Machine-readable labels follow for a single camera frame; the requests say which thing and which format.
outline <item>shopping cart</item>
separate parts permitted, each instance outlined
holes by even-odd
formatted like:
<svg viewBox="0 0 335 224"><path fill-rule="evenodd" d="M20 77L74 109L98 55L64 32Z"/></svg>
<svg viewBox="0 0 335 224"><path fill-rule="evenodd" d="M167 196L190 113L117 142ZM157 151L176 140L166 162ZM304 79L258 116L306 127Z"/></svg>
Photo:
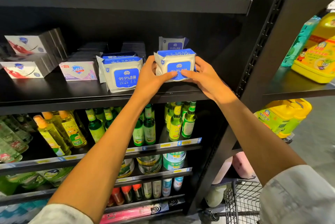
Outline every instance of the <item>shopping cart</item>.
<svg viewBox="0 0 335 224"><path fill-rule="evenodd" d="M259 196L262 185L259 182L234 181L224 192L225 212L206 211L213 221L226 218L227 224L261 224L259 220Z"/></svg>

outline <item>bottle cap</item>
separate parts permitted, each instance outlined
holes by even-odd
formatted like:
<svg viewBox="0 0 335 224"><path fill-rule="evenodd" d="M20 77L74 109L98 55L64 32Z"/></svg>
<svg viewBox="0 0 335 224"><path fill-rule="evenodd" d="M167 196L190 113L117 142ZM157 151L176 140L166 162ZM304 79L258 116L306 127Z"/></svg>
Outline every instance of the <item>bottle cap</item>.
<svg viewBox="0 0 335 224"><path fill-rule="evenodd" d="M36 122L37 126L41 129L44 129L48 126L48 123L46 120L43 119L41 115L35 115L34 121Z"/></svg>
<svg viewBox="0 0 335 224"><path fill-rule="evenodd" d="M69 117L68 112L65 111L65 110L60 110L59 115L61 116L62 119L65 119L65 118Z"/></svg>
<svg viewBox="0 0 335 224"><path fill-rule="evenodd" d="M120 188L119 187L114 188L113 191L112 191L112 195L118 194L119 192L120 192Z"/></svg>
<svg viewBox="0 0 335 224"><path fill-rule="evenodd" d="M123 187L121 187L121 189L122 189L123 193L126 194L126 193L130 192L131 185L129 185L129 186L123 186Z"/></svg>
<svg viewBox="0 0 335 224"><path fill-rule="evenodd" d="M52 119L53 117L53 114L51 112L42 112L42 115L44 119L47 119L47 120Z"/></svg>
<svg viewBox="0 0 335 224"><path fill-rule="evenodd" d="M133 185L133 189L134 189L134 190L138 190L138 189L140 189L141 187L142 187L142 184L140 184L140 183L139 183L139 184L134 184L134 185Z"/></svg>

